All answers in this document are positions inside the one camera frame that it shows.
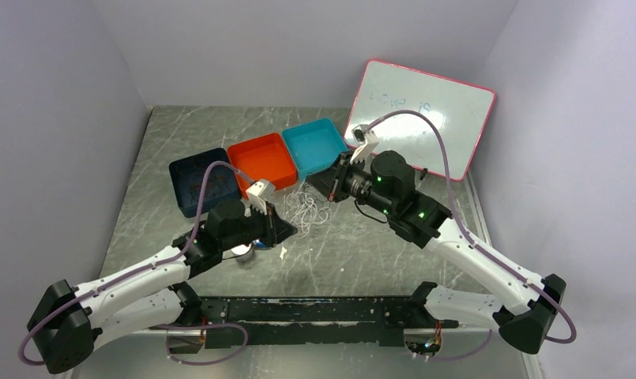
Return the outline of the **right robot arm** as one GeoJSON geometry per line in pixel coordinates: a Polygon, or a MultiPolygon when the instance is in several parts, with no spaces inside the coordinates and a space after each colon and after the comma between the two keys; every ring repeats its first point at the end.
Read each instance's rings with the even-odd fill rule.
{"type": "Polygon", "coordinates": [[[548,341],[549,329],[566,290],[555,274],[542,277],[522,268],[460,224],[446,206],[416,189],[416,172],[397,152],[385,151],[366,170],[342,152],[324,171],[306,181],[328,201],[349,198],[386,218],[395,235],[436,253],[471,276],[488,293],[451,290],[436,283],[418,286],[409,306],[411,321],[459,321],[496,331],[511,347],[535,355],[548,341]]]}

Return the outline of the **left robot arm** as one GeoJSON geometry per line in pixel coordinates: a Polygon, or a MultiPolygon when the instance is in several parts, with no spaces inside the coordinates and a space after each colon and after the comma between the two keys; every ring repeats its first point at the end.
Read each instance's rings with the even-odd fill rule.
{"type": "Polygon", "coordinates": [[[274,247],[297,232],[268,201],[220,202],[205,220],[145,260],[102,279],[51,284],[29,318],[19,359],[51,374],[81,364],[94,350],[145,328],[191,328],[201,304],[187,280],[218,265],[225,251],[259,241],[274,247]]]}

